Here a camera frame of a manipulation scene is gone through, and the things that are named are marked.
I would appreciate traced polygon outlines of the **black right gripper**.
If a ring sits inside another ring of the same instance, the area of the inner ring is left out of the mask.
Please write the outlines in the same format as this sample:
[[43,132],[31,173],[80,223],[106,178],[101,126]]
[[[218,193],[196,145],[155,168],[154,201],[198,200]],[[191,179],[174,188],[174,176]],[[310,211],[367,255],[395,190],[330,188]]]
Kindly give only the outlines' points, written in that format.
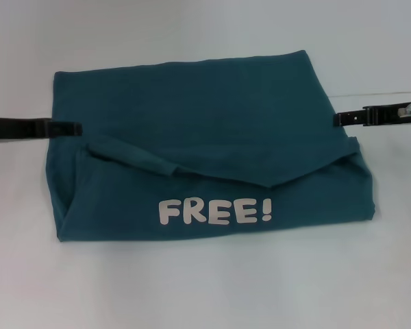
[[[366,113],[364,123],[361,116]],[[398,125],[411,123],[411,101],[381,106],[365,106],[363,110],[339,112],[334,115],[334,127],[348,125]]]

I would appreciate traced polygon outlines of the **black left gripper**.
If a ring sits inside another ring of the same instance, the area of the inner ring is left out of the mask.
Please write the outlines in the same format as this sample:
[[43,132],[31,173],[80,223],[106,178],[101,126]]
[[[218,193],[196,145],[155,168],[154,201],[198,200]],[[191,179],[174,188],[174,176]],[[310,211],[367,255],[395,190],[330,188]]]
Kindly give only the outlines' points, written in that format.
[[25,140],[49,137],[74,137],[82,135],[82,125],[77,122],[51,121],[41,119],[9,119],[0,118],[0,140]]

